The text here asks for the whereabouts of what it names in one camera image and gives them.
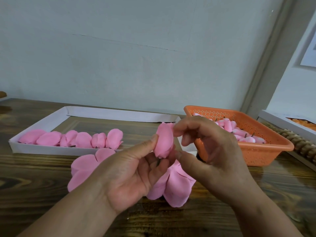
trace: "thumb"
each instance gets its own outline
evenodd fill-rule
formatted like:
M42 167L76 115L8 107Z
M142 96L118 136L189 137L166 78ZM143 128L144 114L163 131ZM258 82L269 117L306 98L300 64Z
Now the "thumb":
M176 159L180 162L182 169L196 179L202 185L207 186L211 178L211 168L208 164L199 161L194 155L185 151L179 151Z

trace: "forearm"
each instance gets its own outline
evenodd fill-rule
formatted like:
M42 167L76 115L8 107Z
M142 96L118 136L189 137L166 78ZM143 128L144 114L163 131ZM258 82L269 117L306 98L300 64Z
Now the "forearm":
M233 207L244 237L302 236L290 219L263 191L246 205Z
M83 183L46 214L22 232L19 237L103 236L116 217L104 195Z

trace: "hand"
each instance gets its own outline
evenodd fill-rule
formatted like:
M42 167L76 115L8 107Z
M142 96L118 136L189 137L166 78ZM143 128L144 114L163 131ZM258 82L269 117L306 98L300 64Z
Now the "hand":
M173 161L162 159L159 166L152 152L158 135L151 140L117 152L101 162L86 182L102 186L109 206L116 214L146 196Z
M173 132L176 137L183 136L183 146L193 143L197 138L203 141L208 153L206 164L184 151L175 155L182 169L215 197L232 207L240 207L250 204L252 198L262 193L247 168L233 134L201 116L179 121Z

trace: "orange basket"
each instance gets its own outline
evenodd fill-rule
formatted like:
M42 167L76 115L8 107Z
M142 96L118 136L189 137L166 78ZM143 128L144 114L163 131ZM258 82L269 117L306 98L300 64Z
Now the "orange basket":
M265 144L239 142L238 145L242 150L244 159L248 166L268 166L281 153L281 151L292 151L293 143L288 139L269 129L265 125L251 118L240 111L187 105L184 107L187 116L198 113L206 118L215 120L224 117L234 120L237 126L249 133L255 133L256 136L266 140ZM194 142L199 156L202 160L207 160L207 153L203 142L197 139Z

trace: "person's left hand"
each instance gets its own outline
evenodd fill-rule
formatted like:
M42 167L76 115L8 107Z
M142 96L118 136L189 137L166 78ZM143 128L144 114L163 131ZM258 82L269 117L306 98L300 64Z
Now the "person's left hand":
M101 186L110 207L121 213L146 196L175 159L162 159L159 166L152 152L158 135L148 141L111 155L101 162L86 184Z

